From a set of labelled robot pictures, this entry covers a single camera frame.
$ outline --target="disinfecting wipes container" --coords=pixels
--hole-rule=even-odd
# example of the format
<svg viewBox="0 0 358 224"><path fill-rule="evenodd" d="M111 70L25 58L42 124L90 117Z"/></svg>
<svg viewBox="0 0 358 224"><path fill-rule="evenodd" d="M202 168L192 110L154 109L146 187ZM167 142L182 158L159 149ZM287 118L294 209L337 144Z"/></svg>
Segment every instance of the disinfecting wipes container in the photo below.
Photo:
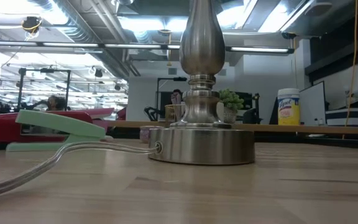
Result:
<svg viewBox="0 0 358 224"><path fill-rule="evenodd" d="M299 125L299 89L286 88L278 91L278 124Z"/></svg>

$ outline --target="desk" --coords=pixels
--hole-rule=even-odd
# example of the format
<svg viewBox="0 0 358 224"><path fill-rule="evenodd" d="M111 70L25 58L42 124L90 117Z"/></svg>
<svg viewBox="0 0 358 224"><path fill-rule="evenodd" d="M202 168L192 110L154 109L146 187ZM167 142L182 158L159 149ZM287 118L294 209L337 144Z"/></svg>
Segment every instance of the desk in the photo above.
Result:
<svg viewBox="0 0 358 224"><path fill-rule="evenodd" d="M227 167L73 152L1 196L0 223L358 223L358 149L257 143L256 152L255 164ZM0 180L52 154L0 151Z"/></svg>
<svg viewBox="0 0 358 224"><path fill-rule="evenodd" d="M156 121L110 121L109 127L139 128L141 126L165 126ZM233 124L232 128L255 132L310 133L310 134L358 134L357 127L287 126L269 124Z"/></svg>

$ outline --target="yellow cable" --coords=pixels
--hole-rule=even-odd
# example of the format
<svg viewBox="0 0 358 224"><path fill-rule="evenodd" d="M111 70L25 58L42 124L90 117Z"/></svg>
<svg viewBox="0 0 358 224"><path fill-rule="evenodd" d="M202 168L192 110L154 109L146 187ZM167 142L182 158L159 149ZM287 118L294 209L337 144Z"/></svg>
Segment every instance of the yellow cable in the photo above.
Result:
<svg viewBox="0 0 358 224"><path fill-rule="evenodd" d="M33 26L33 27L31 27L31 28L25 28L25 27L23 26L23 23L24 23L24 21L22 21L22 28L23 28L23 29L25 29L25 30L32 30L32 29L36 29L36 28L38 28L39 26L41 26L42 20L41 20L36 26Z"/></svg>
<svg viewBox="0 0 358 224"><path fill-rule="evenodd" d="M349 92L349 102L347 106L347 116L345 121L345 127L347 127L347 122L349 121L349 117L351 115L351 103L352 103L352 94L353 94L353 85L354 85L354 77L356 74L356 57L357 57L357 23L358 23L358 0L355 0L355 16L354 16L354 55L353 55L353 69L352 69L352 82L351 89Z"/></svg>
<svg viewBox="0 0 358 224"><path fill-rule="evenodd" d="M298 76L297 76L297 72L296 72L296 37L293 38L293 48L294 48L293 63L295 64L295 81L296 81L296 87L298 88Z"/></svg>

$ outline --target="small potted plant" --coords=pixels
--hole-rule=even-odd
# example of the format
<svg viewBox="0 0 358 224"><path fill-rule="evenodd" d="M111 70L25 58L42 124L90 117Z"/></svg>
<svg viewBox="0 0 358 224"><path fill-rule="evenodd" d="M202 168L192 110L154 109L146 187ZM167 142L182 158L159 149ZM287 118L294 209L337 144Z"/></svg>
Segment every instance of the small potted plant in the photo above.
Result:
<svg viewBox="0 0 358 224"><path fill-rule="evenodd" d="M236 122L237 110L243 108L243 99L240 99L239 95L227 90L219 91L221 102L224 105L224 119L227 124L234 124Z"/></svg>

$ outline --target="plant pot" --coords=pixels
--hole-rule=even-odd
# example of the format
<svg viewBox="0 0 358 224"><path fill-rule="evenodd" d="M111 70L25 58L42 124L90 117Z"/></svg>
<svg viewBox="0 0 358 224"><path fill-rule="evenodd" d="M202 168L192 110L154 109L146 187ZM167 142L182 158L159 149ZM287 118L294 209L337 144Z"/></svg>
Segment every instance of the plant pot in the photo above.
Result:
<svg viewBox="0 0 358 224"><path fill-rule="evenodd" d="M227 107L224 108L223 121L226 124L234 124L236 122L236 118L237 118L237 110L230 109L230 108L227 108Z"/></svg>

